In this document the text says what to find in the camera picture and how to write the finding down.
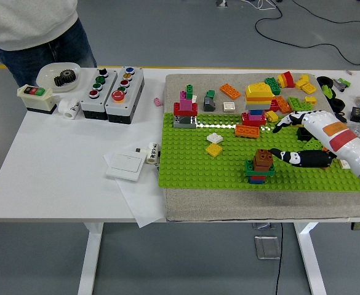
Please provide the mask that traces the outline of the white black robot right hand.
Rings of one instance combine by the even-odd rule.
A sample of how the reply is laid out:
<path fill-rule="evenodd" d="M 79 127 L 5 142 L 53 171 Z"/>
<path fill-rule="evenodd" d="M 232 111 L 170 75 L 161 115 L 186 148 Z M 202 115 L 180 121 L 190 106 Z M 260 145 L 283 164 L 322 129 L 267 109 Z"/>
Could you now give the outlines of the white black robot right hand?
<path fill-rule="evenodd" d="M 332 113 L 327 111 L 292 112 L 276 124 L 273 133 L 290 125 L 305 127 L 328 151 L 288 152 L 272 148 L 270 152 L 273 155 L 301 168 L 326 168 L 331 165 L 334 158 L 345 160 L 352 172 L 360 178 L 360 139 Z"/>

